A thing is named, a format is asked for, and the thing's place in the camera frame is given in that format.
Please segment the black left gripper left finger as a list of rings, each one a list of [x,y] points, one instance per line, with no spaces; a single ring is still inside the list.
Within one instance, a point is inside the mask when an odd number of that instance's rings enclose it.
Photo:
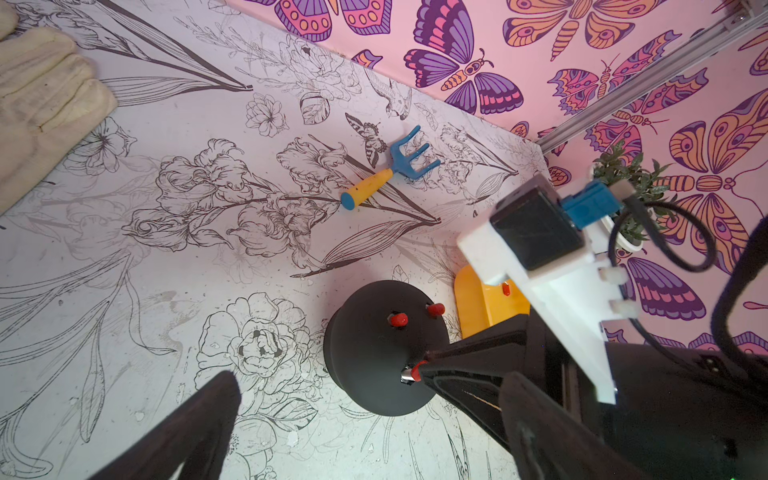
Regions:
[[[241,393],[222,371],[94,479],[218,479],[227,455]]]

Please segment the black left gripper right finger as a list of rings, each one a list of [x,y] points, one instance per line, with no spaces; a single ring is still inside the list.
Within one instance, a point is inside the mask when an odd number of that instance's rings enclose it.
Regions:
[[[645,479],[520,373],[499,393],[508,448],[522,479]]]

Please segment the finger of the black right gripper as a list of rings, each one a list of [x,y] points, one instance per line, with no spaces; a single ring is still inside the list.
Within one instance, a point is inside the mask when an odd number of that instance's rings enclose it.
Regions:
[[[525,369],[525,314],[431,352],[418,367],[420,382],[467,415],[499,445],[506,447],[499,395],[504,377]]]

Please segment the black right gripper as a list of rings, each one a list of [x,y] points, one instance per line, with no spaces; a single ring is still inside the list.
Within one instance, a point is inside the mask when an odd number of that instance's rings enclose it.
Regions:
[[[644,332],[610,343],[600,325],[695,304],[663,273],[632,271],[617,255],[618,224],[634,217],[680,269],[700,273],[721,257],[719,228],[669,202],[644,204],[599,182],[560,198],[535,177],[473,221],[457,240],[479,279],[511,280],[595,389],[601,437],[653,478],[763,479],[767,475],[767,356],[741,350],[728,328],[749,284],[767,266],[760,223],[737,254],[710,312],[711,350],[669,347]]]

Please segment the red screw sleeve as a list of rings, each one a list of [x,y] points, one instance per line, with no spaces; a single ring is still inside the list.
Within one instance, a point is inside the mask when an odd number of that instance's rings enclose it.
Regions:
[[[409,323],[408,315],[402,312],[393,313],[388,317],[388,322],[393,328],[402,329]]]
[[[433,303],[426,307],[427,314],[432,318],[442,317],[446,308],[442,303]]]
[[[420,372],[420,369],[427,364],[426,360],[422,360],[416,365],[414,365],[407,374],[407,377],[412,382],[421,382],[422,381],[422,375]]]

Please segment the black round screw base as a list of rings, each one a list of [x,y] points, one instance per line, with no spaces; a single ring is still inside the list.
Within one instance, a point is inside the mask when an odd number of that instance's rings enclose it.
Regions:
[[[323,340],[326,369],[359,407],[398,417],[421,409],[435,396],[421,382],[400,381],[404,369],[450,344],[443,316],[427,314],[433,303],[408,283],[381,280],[355,291],[331,317]],[[388,322],[398,312],[408,315],[405,328]]]

